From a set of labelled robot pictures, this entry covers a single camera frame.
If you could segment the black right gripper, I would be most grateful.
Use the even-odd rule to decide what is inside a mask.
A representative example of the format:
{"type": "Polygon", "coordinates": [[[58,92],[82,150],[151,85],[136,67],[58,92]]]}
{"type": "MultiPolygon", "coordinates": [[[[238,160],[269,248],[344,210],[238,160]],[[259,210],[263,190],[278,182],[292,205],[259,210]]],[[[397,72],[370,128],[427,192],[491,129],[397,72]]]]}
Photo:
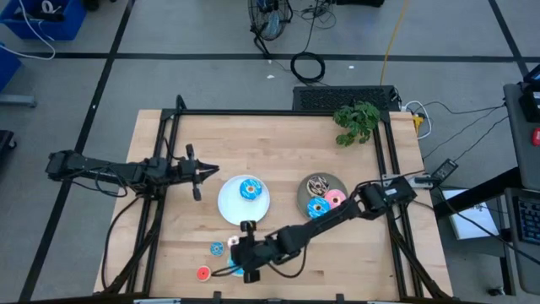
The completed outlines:
{"type": "MultiPolygon", "coordinates": [[[[239,265],[244,270],[244,283],[255,283],[261,279],[259,268],[269,261],[271,252],[269,246],[263,241],[255,240],[254,232],[257,230],[255,221],[241,221],[240,230],[246,235],[240,238],[239,245],[233,245],[230,248],[230,255],[232,259],[239,259],[239,265]]],[[[231,269],[219,269],[211,273],[213,277],[224,277],[230,274],[231,269]]]]}

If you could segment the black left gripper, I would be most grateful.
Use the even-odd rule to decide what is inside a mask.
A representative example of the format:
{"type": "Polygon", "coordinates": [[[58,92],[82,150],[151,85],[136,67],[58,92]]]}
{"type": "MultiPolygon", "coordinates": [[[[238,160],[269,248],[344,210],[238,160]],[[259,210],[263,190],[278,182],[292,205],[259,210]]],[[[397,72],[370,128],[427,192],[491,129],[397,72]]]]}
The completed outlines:
{"type": "Polygon", "coordinates": [[[197,161],[192,144],[186,145],[186,158],[178,161],[180,183],[192,184],[192,194],[196,201],[202,200],[200,184],[219,171],[219,166],[197,161]]]}

